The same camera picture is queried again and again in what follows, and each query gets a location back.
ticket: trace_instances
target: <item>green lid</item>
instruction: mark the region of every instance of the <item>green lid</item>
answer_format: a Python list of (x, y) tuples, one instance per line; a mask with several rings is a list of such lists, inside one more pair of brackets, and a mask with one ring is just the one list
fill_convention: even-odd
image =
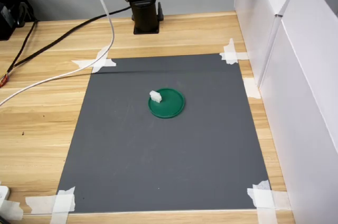
[(149, 98), (148, 106), (154, 116), (159, 118), (176, 117), (184, 108), (184, 96), (175, 89), (161, 88), (157, 90), (162, 101), (160, 103)]

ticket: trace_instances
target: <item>wooden surface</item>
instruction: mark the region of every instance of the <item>wooden surface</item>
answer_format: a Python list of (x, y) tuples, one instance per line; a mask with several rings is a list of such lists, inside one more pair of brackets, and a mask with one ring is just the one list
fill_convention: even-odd
[[(32, 33), (24, 58), (83, 21), (41, 22)], [(30, 28), (17, 29), (0, 42), (0, 72), (18, 53)], [(160, 34), (133, 35), (133, 22), (114, 19), (115, 43), (109, 58), (189, 55), (223, 52), (233, 38), (245, 52), (235, 12), (167, 16)], [(24, 66), (13, 70), (0, 89), (0, 100), (34, 82), (74, 69), (71, 60), (94, 59), (109, 44), (108, 21), (80, 29)], [(243, 77), (252, 77), (249, 61), (239, 61)], [(0, 107), (0, 181), (11, 188), (10, 200), (25, 212), (19, 223), (49, 223), (50, 217), (29, 216), (25, 197), (56, 193), (91, 69), (75, 77), (34, 87)], [(274, 142), (261, 99), (249, 98), (259, 143), (273, 190), (285, 191)], [(294, 223), (290, 211), (277, 213), (278, 223)], [(258, 223), (256, 210), (70, 214), (68, 223)]]

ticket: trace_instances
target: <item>wire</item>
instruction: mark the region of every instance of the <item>wire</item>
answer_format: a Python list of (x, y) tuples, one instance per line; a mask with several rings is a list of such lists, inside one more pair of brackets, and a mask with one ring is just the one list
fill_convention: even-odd
[(32, 34), (33, 29), (34, 29), (34, 27), (37, 25), (37, 23), (38, 23), (38, 20), (35, 20), (34, 23), (33, 23), (33, 25), (32, 25), (32, 27), (31, 27), (31, 30), (28, 32), (28, 34), (27, 34), (27, 36), (26, 36), (26, 38), (25, 38), (25, 41), (23, 41), (23, 44), (22, 44), (22, 46), (21, 46), (21, 49), (20, 49), (19, 53), (16, 55), (14, 61), (12, 62), (12, 64), (10, 65), (10, 67), (7, 69), (7, 73), (9, 73), (9, 72), (14, 68), (14, 65), (15, 65), (16, 61), (18, 60), (18, 58), (20, 57), (21, 53), (23, 52), (23, 49), (24, 49), (25, 46), (26, 46), (26, 43), (27, 43), (27, 41), (28, 41), (28, 38), (29, 38), (30, 35)]
[[(113, 14), (117, 14), (117, 13), (120, 13), (120, 12), (123, 12), (123, 11), (126, 11), (128, 9), (130, 9), (131, 7), (128, 6), (128, 7), (125, 7), (123, 9), (120, 9), (120, 10), (117, 10), (117, 11), (114, 11), (114, 12), (110, 12), (109, 15), (113, 15)], [(96, 16), (92, 19), (89, 19), (75, 27), (73, 27), (72, 29), (70, 29), (69, 31), (67, 31), (65, 34), (63, 34), (62, 36), (60, 36), (58, 39), (56, 39), (55, 41), (53, 41), (52, 43), (46, 45), (45, 47), (39, 49), (38, 51), (34, 52), (32, 55), (28, 56), (27, 58), (19, 61), (18, 63), (16, 63), (14, 65), (14, 68), (21, 65), (22, 63), (25, 63), (25, 62), (28, 62), (29, 60), (35, 58), (37, 55), (41, 54), (42, 52), (48, 50), (49, 48), (53, 47), (54, 45), (58, 44), (59, 42), (61, 42), (63, 39), (65, 39), (67, 36), (69, 36), (71, 33), (75, 32), (76, 30), (88, 25), (89, 23), (93, 22), (93, 21), (96, 21), (104, 16), (107, 16), (107, 14), (103, 14), (103, 15), (99, 15), (99, 16)]]
[[(117, 13), (126, 11), (126, 10), (128, 10), (128, 9), (130, 9), (130, 8), (131, 8), (131, 6), (128, 6), (128, 7), (125, 7), (125, 8), (123, 8), (123, 9), (120, 9), (120, 10), (117, 10), (117, 11), (110, 12), (109, 15), (117, 14)], [(8, 80), (9, 80), (9, 73), (10, 73), (15, 67), (20, 66), (21, 64), (26, 63), (26, 62), (28, 62), (28, 61), (34, 59), (36, 56), (38, 56), (38, 55), (41, 54), (42, 52), (48, 50), (49, 48), (51, 48), (51, 47), (53, 47), (54, 45), (56, 45), (56, 44), (58, 44), (59, 42), (61, 42), (63, 39), (65, 39), (65, 38), (66, 38), (67, 36), (69, 36), (71, 33), (75, 32), (76, 30), (78, 30), (78, 29), (80, 29), (80, 28), (82, 28), (82, 27), (88, 25), (89, 23), (91, 23), (91, 22), (93, 22), (93, 21), (96, 21), (96, 20), (98, 20), (98, 19), (100, 19), (100, 18), (102, 18), (102, 17), (104, 17), (104, 16), (107, 16), (107, 15), (106, 15), (106, 14), (102, 14), (102, 15), (96, 16), (96, 17), (94, 17), (94, 18), (91, 18), (91, 19), (89, 19), (89, 20), (87, 20), (87, 21), (85, 21), (85, 22), (83, 22), (83, 23), (81, 23), (81, 24), (79, 24), (79, 25), (73, 27), (72, 29), (70, 29), (69, 31), (67, 31), (64, 35), (62, 35), (61, 37), (59, 37), (58, 39), (56, 39), (56, 40), (53, 41), (52, 43), (50, 43), (50, 44), (46, 45), (45, 47), (41, 48), (40, 50), (34, 52), (32, 55), (29, 55), (27, 58), (25, 58), (25, 59), (19, 61), (18, 63), (14, 64), (13, 66), (11, 65), (11, 66), (9, 67), (9, 69), (7, 70), (7, 72), (0, 76), (0, 88), (1, 88), (2, 86), (4, 86), (4, 85), (8, 82)], [(15, 63), (15, 61), (16, 61), (17, 58), (21, 55), (23, 49), (25, 48), (26, 42), (27, 42), (28, 38), (30, 37), (31, 30), (30, 30), (30, 32), (28, 33), (28, 35), (27, 35), (27, 37), (26, 37), (26, 39), (25, 39), (25, 41), (24, 41), (24, 43), (23, 43), (23, 45), (22, 45), (22, 47), (21, 47), (21, 49), (20, 49), (20, 52), (19, 52), (18, 55), (16, 56), (15, 60), (13, 61), (13, 63)]]
[(39, 82), (37, 82), (37, 83), (31, 84), (30, 86), (25, 87), (25, 88), (23, 88), (23, 89), (21, 89), (21, 90), (15, 92), (14, 94), (12, 94), (12, 95), (10, 95), (9, 97), (7, 97), (5, 100), (3, 100), (2, 102), (0, 102), (0, 106), (3, 105), (4, 103), (6, 103), (8, 100), (12, 99), (14, 96), (16, 96), (16, 95), (22, 93), (23, 91), (26, 91), (26, 90), (28, 90), (28, 89), (30, 89), (30, 88), (33, 88), (33, 87), (35, 87), (35, 86), (37, 86), (37, 85), (40, 85), (40, 84), (42, 84), (42, 83), (45, 83), (45, 82), (48, 82), (48, 81), (51, 81), (51, 80), (56, 80), (56, 79), (60, 79), (60, 78), (66, 77), (66, 76), (68, 76), (68, 75), (71, 75), (71, 74), (73, 74), (73, 73), (79, 72), (79, 71), (81, 71), (81, 70), (83, 70), (83, 69), (85, 69), (85, 68), (90, 67), (91, 65), (95, 64), (98, 60), (100, 60), (100, 59), (101, 59), (101, 58), (109, 51), (109, 49), (111, 48), (111, 46), (112, 46), (112, 44), (114, 43), (114, 40), (115, 40), (115, 31), (114, 31), (114, 26), (113, 26), (113, 24), (112, 24), (112, 22), (111, 22), (111, 19), (110, 19), (110, 17), (109, 17), (109, 12), (108, 12), (108, 10), (107, 10), (106, 4), (105, 4), (104, 0), (100, 0), (100, 1), (101, 1), (101, 4), (102, 4), (102, 7), (104, 8), (105, 13), (106, 13), (106, 15), (107, 15), (107, 17), (108, 17), (108, 21), (109, 21), (109, 24), (110, 24), (110, 27), (111, 27), (111, 33), (112, 33), (112, 37), (111, 37), (110, 44), (109, 44), (109, 46), (106, 48), (105, 52), (102, 53), (102, 55), (101, 55), (100, 57), (96, 58), (94, 61), (92, 61), (91, 63), (89, 63), (88, 65), (86, 65), (86, 66), (84, 66), (84, 67), (81, 67), (81, 68), (79, 68), (79, 69), (77, 69), (77, 70), (74, 70), (74, 71), (71, 71), (71, 72), (67, 72), (67, 73), (61, 74), (61, 75), (59, 75), (59, 76), (54, 76), (54, 77), (52, 77), (52, 78), (48, 78), (48, 79), (39, 81)]

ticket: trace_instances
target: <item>white tape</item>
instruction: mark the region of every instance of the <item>white tape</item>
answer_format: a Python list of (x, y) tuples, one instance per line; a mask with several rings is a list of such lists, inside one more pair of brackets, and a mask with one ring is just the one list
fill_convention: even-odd
[(253, 184), (247, 192), (257, 208), (259, 224), (277, 224), (276, 210), (291, 210), (287, 192), (272, 191), (269, 181)]
[(238, 63), (238, 60), (248, 60), (247, 52), (236, 52), (234, 48), (234, 42), (231, 38), (229, 44), (224, 46), (224, 52), (220, 53), (222, 60), (225, 60), (227, 64)]
[[(97, 53), (96, 58), (99, 58), (102, 56), (102, 53), (107, 50), (107, 46), (103, 47), (102, 50), (100, 50)], [(108, 52), (101, 58), (99, 59), (96, 63), (94, 63), (91, 67), (93, 67), (93, 70), (91, 73), (96, 73), (98, 72), (102, 67), (115, 67), (116, 63), (114, 63), (111, 59), (107, 59)], [(85, 67), (86, 65), (92, 63), (94, 59), (92, 60), (72, 60), (73, 63), (77, 64), (80, 68)]]
[(0, 200), (0, 215), (6, 220), (22, 220), (23, 210), (19, 202)]
[(26, 204), (31, 214), (52, 214), (52, 224), (67, 223), (68, 213), (75, 210), (75, 187), (68, 191), (60, 190), (58, 195), (45, 197), (27, 197)]
[(248, 97), (253, 97), (256, 99), (261, 99), (260, 92), (258, 87), (255, 83), (254, 78), (243, 78), (245, 92), (247, 93)]
[(229, 44), (224, 46), (224, 52), (220, 53), (220, 55), (222, 56), (222, 60), (226, 60), (227, 64), (238, 63), (232, 38), (230, 39)]

